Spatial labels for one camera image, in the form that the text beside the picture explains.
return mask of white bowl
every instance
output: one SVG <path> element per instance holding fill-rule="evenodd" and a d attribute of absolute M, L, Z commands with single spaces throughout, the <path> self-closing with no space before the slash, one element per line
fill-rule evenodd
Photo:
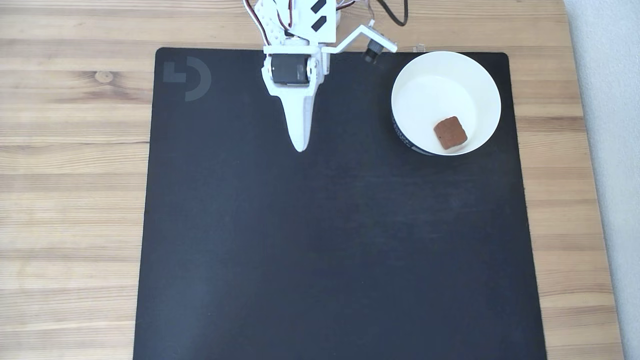
<path fill-rule="evenodd" d="M 472 58 L 437 51 L 413 59 L 400 72 L 391 95 L 400 138 L 429 155 L 462 155 L 476 150 L 495 132 L 502 103 L 495 81 Z M 464 144 L 445 150 L 433 128 L 458 117 L 467 132 Z"/>

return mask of wood knot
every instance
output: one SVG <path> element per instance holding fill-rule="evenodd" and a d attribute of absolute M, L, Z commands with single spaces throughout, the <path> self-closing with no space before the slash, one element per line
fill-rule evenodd
<path fill-rule="evenodd" d="M 98 71 L 95 73 L 95 79 L 103 84 L 113 81 L 113 74 L 109 71 Z"/>

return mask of small camera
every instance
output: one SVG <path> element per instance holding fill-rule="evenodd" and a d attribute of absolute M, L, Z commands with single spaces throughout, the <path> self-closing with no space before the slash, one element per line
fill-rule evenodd
<path fill-rule="evenodd" d="M 367 63 L 375 63 L 378 59 L 378 56 L 382 53 L 385 47 L 382 46 L 375 40 L 370 40 L 369 45 L 367 45 L 367 50 L 365 50 L 363 57 Z"/>

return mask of black cable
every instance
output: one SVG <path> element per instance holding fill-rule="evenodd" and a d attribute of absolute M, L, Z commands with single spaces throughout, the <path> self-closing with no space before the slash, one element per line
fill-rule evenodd
<path fill-rule="evenodd" d="M 394 13 L 391 11 L 391 8 L 389 7 L 389 5 L 387 5 L 385 0 L 378 0 L 378 2 L 380 3 L 380 5 L 382 5 L 382 8 L 385 9 L 385 11 L 387 12 L 387 15 L 389 15 L 391 20 L 393 20 L 398 26 L 406 25 L 406 22 L 409 20 L 409 0 L 404 0 L 404 21 L 400 21 L 396 17 L 396 15 L 394 15 Z"/>

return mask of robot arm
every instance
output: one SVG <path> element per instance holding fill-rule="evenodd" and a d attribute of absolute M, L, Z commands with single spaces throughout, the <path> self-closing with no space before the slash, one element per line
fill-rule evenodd
<path fill-rule="evenodd" d="M 262 78 L 272 96 L 282 101 L 291 142 L 304 151 L 309 142 L 317 89 L 330 72 L 330 56 L 343 52 L 358 36 L 371 39 L 365 59 L 374 62 L 384 48 L 397 46 L 368 26 L 360 25 L 337 47 L 338 6 L 334 0 L 259 0 L 244 6 L 260 29 L 265 46 Z"/>

